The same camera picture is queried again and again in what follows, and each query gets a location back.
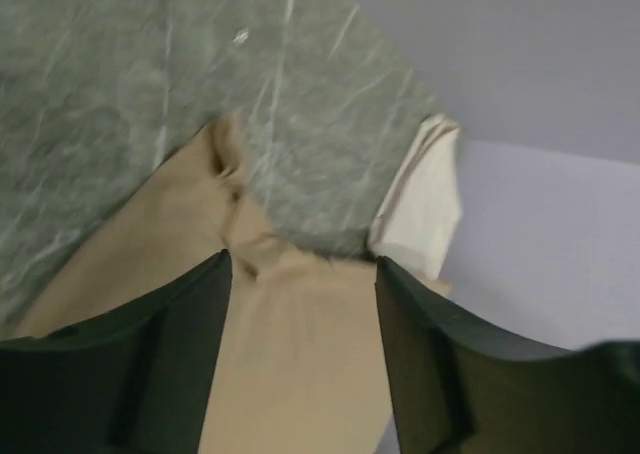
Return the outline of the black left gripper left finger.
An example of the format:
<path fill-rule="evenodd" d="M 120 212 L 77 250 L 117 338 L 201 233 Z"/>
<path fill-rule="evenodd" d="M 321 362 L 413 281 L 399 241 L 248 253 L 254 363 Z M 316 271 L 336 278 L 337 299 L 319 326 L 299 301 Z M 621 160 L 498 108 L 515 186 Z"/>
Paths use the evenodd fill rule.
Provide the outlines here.
<path fill-rule="evenodd" d="M 195 453 L 230 300 L 221 251 L 51 334 L 1 344 L 5 453 Z"/>

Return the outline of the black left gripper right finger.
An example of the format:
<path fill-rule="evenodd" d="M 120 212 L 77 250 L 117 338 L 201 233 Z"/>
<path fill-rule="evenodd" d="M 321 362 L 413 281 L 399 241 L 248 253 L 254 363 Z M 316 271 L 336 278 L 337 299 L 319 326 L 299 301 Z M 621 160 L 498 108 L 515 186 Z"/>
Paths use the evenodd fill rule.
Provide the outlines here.
<path fill-rule="evenodd" d="M 404 453 L 635 453 L 639 345 L 569 351 L 500 328 L 389 258 L 376 298 Z"/>

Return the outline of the beige t shirt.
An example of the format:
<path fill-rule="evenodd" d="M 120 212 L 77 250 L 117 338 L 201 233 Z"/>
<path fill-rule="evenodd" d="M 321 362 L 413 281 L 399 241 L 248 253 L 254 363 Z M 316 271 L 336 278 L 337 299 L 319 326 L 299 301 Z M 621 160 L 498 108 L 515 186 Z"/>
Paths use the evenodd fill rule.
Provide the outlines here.
<path fill-rule="evenodd" d="M 227 250 L 231 296 L 200 451 L 371 453 L 392 415 L 376 269 L 273 233 L 248 191 L 237 126 L 221 117 L 168 159 L 49 282 L 15 335 L 104 313 Z"/>

